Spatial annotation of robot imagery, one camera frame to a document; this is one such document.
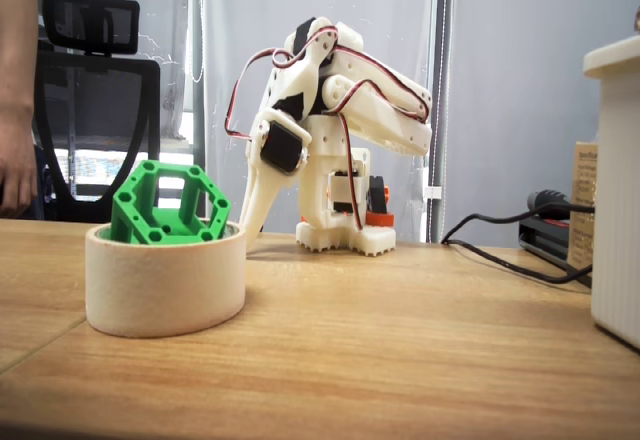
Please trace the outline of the person's hand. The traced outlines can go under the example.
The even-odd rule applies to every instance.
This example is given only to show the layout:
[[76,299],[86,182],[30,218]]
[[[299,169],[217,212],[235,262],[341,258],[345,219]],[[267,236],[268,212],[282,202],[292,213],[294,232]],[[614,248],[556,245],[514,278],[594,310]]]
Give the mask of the person's hand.
[[32,109],[1,101],[1,216],[20,216],[38,193]]

